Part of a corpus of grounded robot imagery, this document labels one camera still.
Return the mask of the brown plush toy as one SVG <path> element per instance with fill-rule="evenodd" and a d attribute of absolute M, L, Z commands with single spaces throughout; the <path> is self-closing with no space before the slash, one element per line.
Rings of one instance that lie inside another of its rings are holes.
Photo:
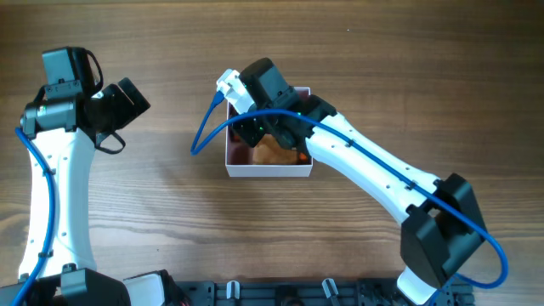
<path fill-rule="evenodd" d="M 303 165 L 309 164 L 309 158 L 297 150 L 281 148 L 272 135 L 265 134 L 253 148 L 252 163 L 255 165 Z"/>

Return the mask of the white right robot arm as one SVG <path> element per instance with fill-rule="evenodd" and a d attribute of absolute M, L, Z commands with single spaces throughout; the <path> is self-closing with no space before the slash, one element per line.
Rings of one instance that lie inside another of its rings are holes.
<path fill-rule="evenodd" d="M 237 113 L 229 124 L 243 142 L 255 147 L 270 136 L 339 171 L 392 216 L 405 263 L 395 286 L 410 303 L 433 301 L 484 243 L 485 222 L 465 178 L 441 179 L 400 160 L 319 96 L 301 95 L 271 59 L 227 70 L 216 84 Z"/>

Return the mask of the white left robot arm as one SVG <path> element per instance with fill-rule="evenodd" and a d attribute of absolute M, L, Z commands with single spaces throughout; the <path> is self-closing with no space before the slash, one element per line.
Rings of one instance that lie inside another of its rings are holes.
<path fill-rule="evenodd" d="M 96 152 L 150 107 L 128 78 L 104 85 L 94 54 L 63 47 L 42 54 L 47 82 L 15 133 L 31 160 L 31 216 L 18 281 L 3 305 L 185 305 L 166 270 L 117 280 L 97 270 L 90 243 L 88 181 Z"/>

